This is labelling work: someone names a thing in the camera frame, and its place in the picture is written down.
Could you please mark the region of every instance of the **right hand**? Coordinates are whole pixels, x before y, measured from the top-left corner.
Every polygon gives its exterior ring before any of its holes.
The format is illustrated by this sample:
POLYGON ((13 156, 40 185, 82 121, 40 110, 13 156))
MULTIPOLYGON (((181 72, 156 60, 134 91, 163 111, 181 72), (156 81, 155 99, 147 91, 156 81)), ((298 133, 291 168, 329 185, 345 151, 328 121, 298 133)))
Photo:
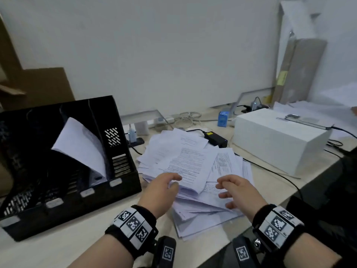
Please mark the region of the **right hand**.
POLYGON ((257 189, 245 178, 237 175, 226 175, 217 180, 217 189, 226 189, 227 192, 218 194, 219 198, 233 198, 226 203, 228 209, 238 208, 250 222, 255 214, 268 203, 257 189))

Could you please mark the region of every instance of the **left hand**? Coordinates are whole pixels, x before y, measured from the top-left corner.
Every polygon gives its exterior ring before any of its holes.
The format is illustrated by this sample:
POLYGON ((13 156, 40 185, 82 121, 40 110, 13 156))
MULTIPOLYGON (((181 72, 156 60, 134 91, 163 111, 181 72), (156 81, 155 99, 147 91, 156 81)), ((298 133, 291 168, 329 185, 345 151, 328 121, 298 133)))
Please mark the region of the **left hand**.
POLYGON ((178 193, 178 183, 174 182, 169 187, 172 180, 182 180, 182 177, 177 173, 162 173, 149 183, 139 202, 139 206, 148 209, 158 219, 163 216, 178 193))

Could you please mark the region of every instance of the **white wall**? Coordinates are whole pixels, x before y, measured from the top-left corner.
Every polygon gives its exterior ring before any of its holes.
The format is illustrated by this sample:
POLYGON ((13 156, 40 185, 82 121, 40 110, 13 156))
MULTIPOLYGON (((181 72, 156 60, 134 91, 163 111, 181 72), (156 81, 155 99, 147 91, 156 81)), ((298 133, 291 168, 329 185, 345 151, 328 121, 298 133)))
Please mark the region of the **white wall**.
POLYGON ((274 81, 280 0, 0 0, 24 68, 64 67, 121 115, 235 101, 274 81))
POLYGON ((332 103, 319 93, 357 81, 357 0, 307 0, 307 5, 321 12, 316 31, 328 41, 308 99, 332 103))

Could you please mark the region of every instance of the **table surface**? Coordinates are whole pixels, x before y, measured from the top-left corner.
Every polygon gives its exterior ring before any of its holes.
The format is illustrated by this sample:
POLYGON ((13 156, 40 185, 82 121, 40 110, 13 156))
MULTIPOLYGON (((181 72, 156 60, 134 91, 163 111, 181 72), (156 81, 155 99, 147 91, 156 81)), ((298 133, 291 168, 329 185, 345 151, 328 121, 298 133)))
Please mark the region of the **table surface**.
MULTIPOLYGON (((220 108, 209 108, 200 119, 215 119, 219 111, 220 108)), ((178 123, 177 127, 180 126, 187 126, 187 123, 178 123)), ((283 174, 298 188, 302 188, 338 160, 337 156, 322 151, 314 163, 306 167, 302 173, 296 177, 290 177, 232 144, 233 127, 217 127, 216 121, 202 122, 192 126, 192 128, 195 127, 208 128, 229 139, 229 146, 233 148, 235 153, 265 168, 283 174)), ((151 129, 149 136, 141 137, 148 143, 151 135, 157 133, 160 132, 151 129)), ((344 143, 343 148, 346 150, 352 150, 357 145, 357 141, 352 138, 344 138, 340 141, 344 143)), ((145 145, 138 146, 136 149, 143 153, 145 145)), ((138 154, 132 149, 131 155, 134 160, 138 157, 138 154)), ((296 188, 288 181, 264 169, 252 165, 252 173, 255 187, 269 203, 280 204, 296 192, 296 188)), ((142 188, 145 189, 146 182, 141 179, 141 184, 142 188)), ((19 243, 13 241, 3 229, 0 229, 0 267, 67 267, 103 235, 110 222, 120 211, 136 204, 140 195, 141 193, 125 198, 19 243)), ((184 242, 177 237, 170 211, 159 218, 156 225, 159 230, 158 237, 166 235, 176 239, 174 267, 185 268, 198 267, 250 226, 251 224, 246 217, 236 218, 184 242)), ((134 267, 150 266, 151 261, 152 255, 146 253, 135 261, 134 267)))

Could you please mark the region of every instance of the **hand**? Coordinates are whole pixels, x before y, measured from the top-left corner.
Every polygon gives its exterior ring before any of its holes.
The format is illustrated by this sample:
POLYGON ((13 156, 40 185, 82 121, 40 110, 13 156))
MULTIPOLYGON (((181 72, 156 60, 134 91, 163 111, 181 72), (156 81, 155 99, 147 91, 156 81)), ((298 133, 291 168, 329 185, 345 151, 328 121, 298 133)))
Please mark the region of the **hand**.
POLYGON ((252 222, 255 214, 268 203, 251 183, 237 175, 226 175, 217 180, 217 189, 226 189, 227 192, 218 194, 219 198, 233 198, 226 203, 228 209, 238 208, 249 221, 252 222))
POLYGON ((156 219, 163 216, 171 208, 178 193, 177 182, 168 186, 172 180, 182 180, 182 177, 177 173, 162 173, 157 176, 146 187, 137 204, 148 209, 156 219))

